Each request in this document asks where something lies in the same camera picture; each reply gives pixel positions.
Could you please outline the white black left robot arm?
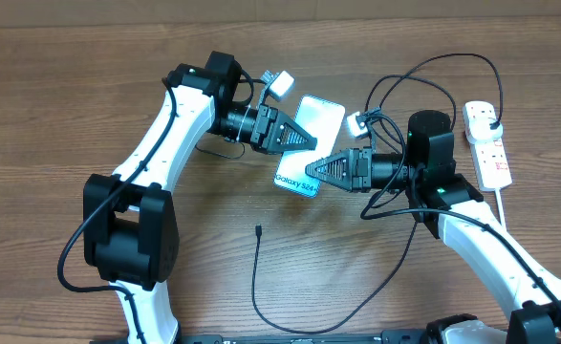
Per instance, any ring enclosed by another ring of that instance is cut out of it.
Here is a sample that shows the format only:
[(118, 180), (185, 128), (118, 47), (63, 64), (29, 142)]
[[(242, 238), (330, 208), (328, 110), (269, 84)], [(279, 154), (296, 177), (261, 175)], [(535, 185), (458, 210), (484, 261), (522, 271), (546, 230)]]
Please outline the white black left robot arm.
[(280, 110), (236, 100), (243, 82), (255, 81), (231, 54), (213, 52), (202, 68), (179, 65), (163, 79), (162, 108), (138, 147), (111, 175), (93, 174), (85, 183), (84, 259), (119, 296), (126, 343), (180, 340), (166, 284), (180, 242), (172, 193), (202, 136), (266, 155), (316, 147), (316, 138)]

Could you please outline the white charger plug adapter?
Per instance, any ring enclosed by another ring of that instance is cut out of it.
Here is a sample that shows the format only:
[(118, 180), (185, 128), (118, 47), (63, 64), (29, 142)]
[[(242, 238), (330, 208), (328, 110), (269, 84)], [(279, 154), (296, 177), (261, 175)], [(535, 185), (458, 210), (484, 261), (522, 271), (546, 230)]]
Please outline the white charger plug adapter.
[(494, 118), (468, 118), (465, 125), (465, 135), (471, 144), (497, 140), (503, 134), (503, 125)]

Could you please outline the white power strip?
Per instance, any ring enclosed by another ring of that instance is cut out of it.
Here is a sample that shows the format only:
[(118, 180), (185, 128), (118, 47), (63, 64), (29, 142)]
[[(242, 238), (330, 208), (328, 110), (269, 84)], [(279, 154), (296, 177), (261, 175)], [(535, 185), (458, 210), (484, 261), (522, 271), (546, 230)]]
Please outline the white power strip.
[[(468, 101), (462, 109), (464, 124), (468, 118), (496, 118), (492, 104), (473, 100)], [(507, 154), (502, 138), (486, 143), (469, 143), (476, 177), (482, 191), (495, 191), (512, 184)]]

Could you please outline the blue Samsung Galaxy phone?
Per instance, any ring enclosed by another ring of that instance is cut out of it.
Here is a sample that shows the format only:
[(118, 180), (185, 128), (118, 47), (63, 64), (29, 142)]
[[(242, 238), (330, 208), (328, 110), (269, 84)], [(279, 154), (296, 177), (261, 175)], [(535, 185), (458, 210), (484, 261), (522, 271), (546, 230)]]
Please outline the blue Samsung Galaxy phone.
[(282, 154), (273, 177), (273, 184), (300, 196), (313, 198), (321, 181), (306, 173), (306, 166), (329, 156), (334, 148), (345, 107), (310, 95), (303, 96), (295, 113), (294, 129), (286, 124), (280, 143), (290, 151)]

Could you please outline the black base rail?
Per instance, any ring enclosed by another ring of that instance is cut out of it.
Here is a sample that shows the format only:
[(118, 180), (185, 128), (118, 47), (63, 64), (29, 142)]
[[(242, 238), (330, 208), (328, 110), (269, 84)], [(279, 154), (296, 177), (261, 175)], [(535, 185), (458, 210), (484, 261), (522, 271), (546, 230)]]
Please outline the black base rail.
[(317, 335), (258, 335), (223, 337), (219, 334), (182, 335), (177, 344), (419, 344), (425, 335), (421, 329), (384, 330), (381, 333), (345, 333)]

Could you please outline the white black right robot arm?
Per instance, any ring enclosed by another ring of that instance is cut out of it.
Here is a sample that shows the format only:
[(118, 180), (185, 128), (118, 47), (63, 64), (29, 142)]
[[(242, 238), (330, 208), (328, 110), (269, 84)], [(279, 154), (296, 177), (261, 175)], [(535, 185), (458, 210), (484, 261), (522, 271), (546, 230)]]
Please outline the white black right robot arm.
[(406, 213), (452, 248), (493, 295), (506, 330), (463, 313), (429, 322), (409, 334), (415, 343), (561, 343), (561, 279), (546, 270), (495, 218), (483, 195), (456, 171), (449, 115), (419, 111), (399, 137), (398, 153), (374, 145), (342, 150), (308, 164), (308, 176), (349, 192), (374, 190), (361, 213), (374, 220), (374, 203), (389, 190), (404, 192)]

